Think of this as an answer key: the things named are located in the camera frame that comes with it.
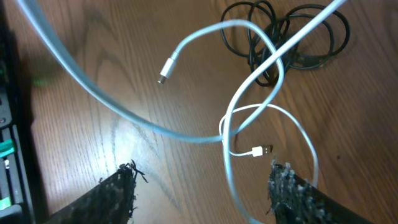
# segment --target black cable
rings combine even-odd
[[[265,8],[260,6],[260,4],[265,5],[269,11]],[[251,21],[252,14],[254,12],[254,9],[257,8],[260,11],[262,11],[270,20],[270,24],[264,29],[264,32],[269,36],[270,40],[274,43],[275,47],[278,49],[280,46],[282,46],[289,38],[290,36],[287,35],[289,26],[290,26],[290,20],[297,18],[297,17],[304,17],[304,18],[309,18],[312,19],[315,16],[310,15],[310,14],[304,14],[304,13],[299,13],[297,14],[296,12],[302,9],[324,9],[326,6],[318,5],[318,4],[305,4],[299,7],[295,7],[292,10],[290,10],[284,17],[277,18],[275,14],[275,10],[272,7],[271,3],[268,1],[256,1],[256,2],[247,2],[247,1],[241,1],[234,3],[230,6],[228,6],[223,14],[221,15],[221,21],[224,21],[226,13],[231,10],[234,7],[237,6],[242,6],[242,5],[247,5],[250,6],[250,10],[248,13],[248,21]],[[346,35],[343,43],[335,50],[335,38],[333,36],[333,29],[331,28],[331,25],[327,23],[326,21],[323,21],[322,24],[325,25],[325,27],[328,29],[329,35],[330,35],[330,46],[328,49],[327,54],[325,55],[308,55],[308,54],[303,54],[298,52],[298,47],[299,43],[297,43],[294,47],[292,47],[287,53],[285,53],[282,56],[282,61],[284,63],[285,67],[285,72],[287,72],[290,68],[297,69],[297,70],[309,70],[309,69],[315,69],[315,68],[320,68],[322,65],[324,65],[332,56],[337,55],[340,53],[347,45],[349,41],[349,36],[350,36],[350,30],[349,30],[349,24],[347,18],[345,18],[342,13],[335,11],[333,12],[335,16],[337,16],[344,24],[345,30],[346,30]],[[258,66],[260,66],[269,56],[271,56],[271,53],[269,52],[267,47],[263,47],[259,51],[255,51],[256,46],[260,42],[260,38],[257,34],[255,34],[253,37],[251,36],[251,32],[248,29],[248,41],[249,41],[249,53],[245,54],[242,52],[239,52],[238,50],[232,48],[228,41],[226,40],[224,30],[221,30],[221,37],[223,39],[223,42],[225,46],[228,48],[228,50],[232,51],[232,53],[240,56],[240,57],[245,57],[248,59],[248,65],[250,67],[250,70],[253,72]],[[273,72],[268,69],[265,72],[263,72],[262,76],[267,80],[267,83],[261,82],[258,78],[256,79],[256,83],[260,86],[274,86],[278,80],[278,75],[274,77]]]

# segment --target connector tip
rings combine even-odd
[[[160,76],[160,79],[157,81],[160,84],[163,84],[166,81],[166,77],[164,77],[163,75]]]

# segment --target green tab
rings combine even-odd
[[[11,206],[11,199],[10,197],[6,197],[0,200],[0,210],[6,209]]]
[[[15,152],[12,139],[0,143],[0,158],[6,157]]]

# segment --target wood grain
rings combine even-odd
[[[229,52],[220,34],[194,41],[172,78],[157,84],[165,59],[191,32],[218,22],[235,0],[69,0],[43,7],[78,64],[102,89],[130,110],[182,133],[216,135],[219,119],[240,83],[246,61]],[[317,4],[328,4],[319,0]],[[49,212],[94,187],[101,177],[134,159],[148,176],[138,185],[136,223],[243,223],[224,177],[221,144],[188,144],[122,119],[91,97],[52,58],[14,1],[5,1],[19,55],[32,80],[32,133]],[[271,0],[278,15],[313,1]],[[242,17],[245,8],[231,12]],[[357,1],[340,9],[351,25],[347,48],[321,69],[288,72],[274,103],[306,129],[320,160],[320,190],[374,223],[398,222],[397,1]],[[343,26],[334,23],[338,41]],[[246,49],[244,31],[228,32]],[[304,40],[325,50],[320,27]],[[239,103],[270,92],[250,87]],[[234,117],[241,122],[247,112]],[[266,110],[236,141],[237,151],[273,144],[273,156],[311,179],[312,159],[285,116]],[[234,158],[237,188],[247,209],[266,223],[272,156]]]

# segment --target brown tabletop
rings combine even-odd
[[[224,46],[220,33],[183,50],[164,85],[159,72],[188,34],[220,20],[233,0],[39,1],[63,43],[90,78],[130,110],[182,133],[218,134],[218,122],[250,74],[246,59]],[[272,0],[278,16],[306,3]],[[90,96],[52,58],[14,1],[6,1],[26,80],[31,80],[32,134],[49,212],[94,187],[134,159],[149,183],[139,180],[136,223],[242,223],[224,176],[221,143],[189,144],[128,122]],[[242,7],[228,18],[245,18]],[[317,70],[290,70],[273,103],[301,122],[318,152],[319,189],[375,223],[398,222],[398,3],[351,0],[340,9],[351,25],[342,53]],[[266,25],[267,19],[255,21]],[[297,21],[297,27],[305,19]],[[331,18],[336,42],[342,24]],[[244,29],[227,31],[242,51]],[[302,42],[325,52],[329,38],[317,28]],[[253,84],[239,105],[258,103],[270,88]],[[238,124],[249,111],[237,114]],[[272,144],[272,154],[233,158],[241,198],[259,220],[268,214],[271,160],[290,162],[312,179],[311,153],[294,124],[265,110],[236,139],[235,151]]]

